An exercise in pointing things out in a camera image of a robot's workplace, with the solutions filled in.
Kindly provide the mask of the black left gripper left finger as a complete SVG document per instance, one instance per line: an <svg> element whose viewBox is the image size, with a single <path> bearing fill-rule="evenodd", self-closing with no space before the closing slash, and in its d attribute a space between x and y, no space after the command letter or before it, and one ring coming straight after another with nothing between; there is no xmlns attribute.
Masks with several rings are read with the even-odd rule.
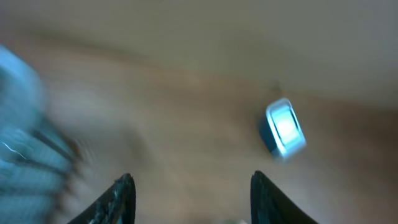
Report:
<svg viewBox="0 0 398 224"><path fill-rule="evenodd" d="M68 224L134 224L135 217L136 186L126 173Z"/></svg>

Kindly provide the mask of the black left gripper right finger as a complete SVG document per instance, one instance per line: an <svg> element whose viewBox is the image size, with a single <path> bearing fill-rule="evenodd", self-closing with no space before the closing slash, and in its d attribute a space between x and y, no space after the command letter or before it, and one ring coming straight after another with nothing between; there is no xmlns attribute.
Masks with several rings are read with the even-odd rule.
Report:
<svg viewBox="0 0 398 224"><path fill-rule="evenodd" d="M316 224L264 173L257 170L251 177L252 224Z"/></svg>

